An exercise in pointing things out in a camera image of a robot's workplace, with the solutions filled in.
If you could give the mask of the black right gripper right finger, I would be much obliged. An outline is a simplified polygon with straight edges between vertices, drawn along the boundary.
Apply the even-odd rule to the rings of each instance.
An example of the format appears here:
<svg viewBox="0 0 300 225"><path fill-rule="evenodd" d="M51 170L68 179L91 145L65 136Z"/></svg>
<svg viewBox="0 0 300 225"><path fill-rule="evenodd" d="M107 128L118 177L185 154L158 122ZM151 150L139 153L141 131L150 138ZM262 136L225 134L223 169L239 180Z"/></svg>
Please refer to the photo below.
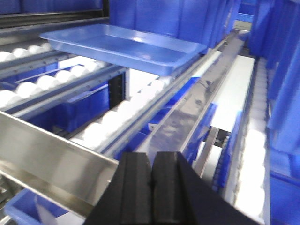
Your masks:
<svg viewBox="0 0 300 225"><path fill-rule="evenodd" d="M153 224L255 225L213 191L180 152L159 152L152 167Z"/></svg>

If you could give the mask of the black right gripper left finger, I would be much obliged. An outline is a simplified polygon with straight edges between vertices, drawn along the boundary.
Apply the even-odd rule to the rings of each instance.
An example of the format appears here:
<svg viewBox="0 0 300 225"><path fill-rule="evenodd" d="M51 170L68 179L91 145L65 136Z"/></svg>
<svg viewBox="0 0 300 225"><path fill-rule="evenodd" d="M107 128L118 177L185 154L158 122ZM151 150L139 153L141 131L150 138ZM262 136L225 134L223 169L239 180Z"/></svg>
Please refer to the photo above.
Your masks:
<svg viewBox="0 0 300 225"><path fill-rule="evenodd" d="M151 167L145 153L123 153L85 225L150 225Z"/></svg>

